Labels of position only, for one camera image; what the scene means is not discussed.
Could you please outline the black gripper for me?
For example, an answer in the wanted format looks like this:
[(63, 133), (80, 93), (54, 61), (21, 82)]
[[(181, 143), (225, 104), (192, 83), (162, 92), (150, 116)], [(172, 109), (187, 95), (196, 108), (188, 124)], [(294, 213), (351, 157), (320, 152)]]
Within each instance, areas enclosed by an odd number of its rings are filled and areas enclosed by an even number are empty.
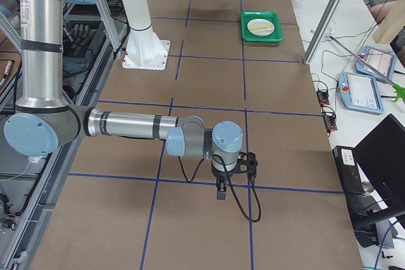
[(218, 171), (216, 168), (211, 169), (212, 174), (216, 177), (216, 199), (225, 200), (227, 195), (227, 185), (232, 185), (232, 172)]

